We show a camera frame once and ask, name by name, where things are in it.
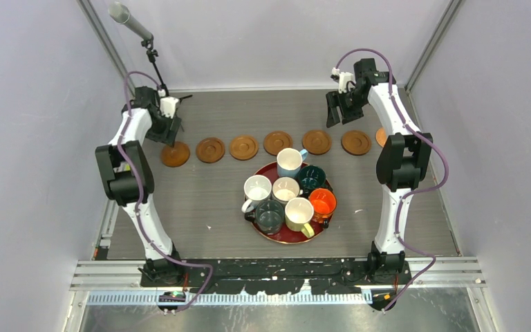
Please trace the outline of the grey glass mug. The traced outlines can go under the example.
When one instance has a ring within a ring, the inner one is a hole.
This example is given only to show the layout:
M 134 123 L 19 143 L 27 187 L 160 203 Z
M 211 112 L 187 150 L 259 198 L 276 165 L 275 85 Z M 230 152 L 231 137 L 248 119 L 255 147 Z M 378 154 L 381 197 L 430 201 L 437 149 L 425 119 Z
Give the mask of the grey glass mug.
M 285 222 L 284 207 L 276 200 L 260 202 L 252 211 L 244 214 L 246 221 L 253 224 L 261 233 L 274 235 Z

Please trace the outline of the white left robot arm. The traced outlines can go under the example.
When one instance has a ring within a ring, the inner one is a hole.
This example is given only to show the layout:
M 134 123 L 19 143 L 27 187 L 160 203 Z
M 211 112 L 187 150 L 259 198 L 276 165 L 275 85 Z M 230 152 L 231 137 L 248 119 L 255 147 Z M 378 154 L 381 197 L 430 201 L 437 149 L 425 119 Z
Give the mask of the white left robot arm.
M 175 107 L 178 101 L 161 89 L 137 87 L 122 109 L 120 128 L 106 145 L 95 149 L 95 159 L 105 194 L 128 214 L 144 246 L 142 283 L 177 286 L 185 269 L 154 205 L 155 182 L 142 148 L 145 138 L 174 142 L 170 131 L 179 119 L 174 109 L 163 111 L 164 103 Z

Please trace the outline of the white mug with handle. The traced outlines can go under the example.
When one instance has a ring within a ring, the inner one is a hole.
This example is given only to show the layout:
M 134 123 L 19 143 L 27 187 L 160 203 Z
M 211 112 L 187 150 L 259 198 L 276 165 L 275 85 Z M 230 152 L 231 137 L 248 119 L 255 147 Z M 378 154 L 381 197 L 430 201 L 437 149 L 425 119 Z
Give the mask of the white mug with handle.
M 241 206 L 242 213 L 251 212 L 257 205 L 270 198 L 272 183 L 264 175 L 250 176 L 243 185 L 245 202 Z

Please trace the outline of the wooden coaster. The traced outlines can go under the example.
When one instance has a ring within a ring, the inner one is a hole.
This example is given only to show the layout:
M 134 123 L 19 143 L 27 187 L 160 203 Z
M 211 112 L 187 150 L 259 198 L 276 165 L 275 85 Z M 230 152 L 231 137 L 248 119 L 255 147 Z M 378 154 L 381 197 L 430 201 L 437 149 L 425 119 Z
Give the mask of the wooden coaster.
M 240 135 L 232 139 L 229 152 L 236 160 L 250 160 L 259 151 L 259 143 L 251 135 Z
M 203 163 L 216 163 L 225 155 L 225 145 L 219 138 L 209 137 L 196 146 L 196 157 Z
M 281 150 L 293 147 L 293 139 L 285 131 L 272 131 L 263 140 L 265 151 L 276 156 Z
M 165 145 L 160 153 L 160 160 L 167 167 L 180 167 L 189 157 L 189 146 L 181 141 L 176 141 L 173 146 Z
M 348 154 L 362 156 L 367 154 L 372 147 L 371 139 L 363 131 L 347 131 L 341 139 L 342 148 Z
M 332 147 L 332 139 L 324 130 L 313 129 L 304 134 L 302 145 L 310 154 L 323 155 Z

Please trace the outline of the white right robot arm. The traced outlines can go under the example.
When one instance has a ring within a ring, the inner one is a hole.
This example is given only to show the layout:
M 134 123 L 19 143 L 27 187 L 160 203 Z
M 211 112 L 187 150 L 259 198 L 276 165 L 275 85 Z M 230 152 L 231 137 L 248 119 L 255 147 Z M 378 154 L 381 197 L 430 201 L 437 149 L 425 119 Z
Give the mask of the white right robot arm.
M 413 191 L 427 174 L 431 155 L 431 134 L 413 123 L 388 71 L 379 71 L 373 58 L 361 59 L 353 72 L 333 68 L 330 74 L 338 87 L 326 94 L 326 125 L 346 124 L 363 116 L 371 105 L 378 115 L 386 142 L 376 162 L 376 176 L 382 186 L 380 227 L 363 264 L 363 273 L 376 284 L 386 283 L 404 271 L 405 235 Z

